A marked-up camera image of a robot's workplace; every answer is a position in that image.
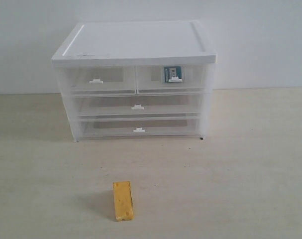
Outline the bottom wide clear drawer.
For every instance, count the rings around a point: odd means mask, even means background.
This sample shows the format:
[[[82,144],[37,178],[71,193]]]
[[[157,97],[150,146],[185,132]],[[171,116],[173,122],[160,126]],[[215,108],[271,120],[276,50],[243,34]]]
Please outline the bottom wide clear drawer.
[[[198,118],[158,118],[81,122],[79,138],[202,135]]]

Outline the white teal-labelled pill bottle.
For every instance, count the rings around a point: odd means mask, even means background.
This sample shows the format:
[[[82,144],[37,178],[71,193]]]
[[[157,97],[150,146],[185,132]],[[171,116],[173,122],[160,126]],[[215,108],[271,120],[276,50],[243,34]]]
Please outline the white teal-labelled pill bottle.
[[[181,83],[183,81],[183,69],[181,66],[165,66],[163,70],[164,83]]]

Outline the wide clear drawer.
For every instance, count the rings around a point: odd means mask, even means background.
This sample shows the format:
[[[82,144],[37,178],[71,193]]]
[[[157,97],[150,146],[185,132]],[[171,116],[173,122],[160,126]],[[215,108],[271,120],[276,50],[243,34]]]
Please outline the wide clear drawer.
[[[79,138],[202,135],[198,118],[158,118],[81,122]]]
[[[74,98],[80,117],[198,113],[201,100],[199,94]]]

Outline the middle wide clear drawer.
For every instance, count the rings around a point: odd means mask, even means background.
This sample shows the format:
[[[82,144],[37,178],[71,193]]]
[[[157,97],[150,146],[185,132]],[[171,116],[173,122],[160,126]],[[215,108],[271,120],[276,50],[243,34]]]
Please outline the middle wide clear drawer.
[[[198,113],[201,100],[199,94],[74,98],[80,117]]]

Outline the white plastic drawer cabinet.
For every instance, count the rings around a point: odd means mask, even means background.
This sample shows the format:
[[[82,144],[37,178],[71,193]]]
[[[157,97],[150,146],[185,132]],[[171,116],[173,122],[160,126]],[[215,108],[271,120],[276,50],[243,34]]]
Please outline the white plastic drawer cabinet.
[[[79,138],[84,121],[198,118],[202,135],[193,136],[203,139],[207,134],[217,54],[197,20],[78,23],[51,60],[75,141],[97,139]],[[175,65],[205,65],[205,88],[198,92],[140,94],[136,80],[135,94],[75,94],[70,90],[72,75],[82,68],[133,67],[136,79],[137,67]],[[75,111],[74,98],[190,94],[202,96],[198,113],[80,117]]]

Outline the yellow cheese-like sponge block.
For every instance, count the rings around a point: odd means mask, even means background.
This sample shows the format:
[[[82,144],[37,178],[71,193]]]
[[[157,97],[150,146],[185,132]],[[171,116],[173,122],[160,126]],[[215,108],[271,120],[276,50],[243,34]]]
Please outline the yellow cheese-like sponge block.
[[[113,199],[115,219],[118,222],[133,220],[133,200],[129,181],[113,183]]]

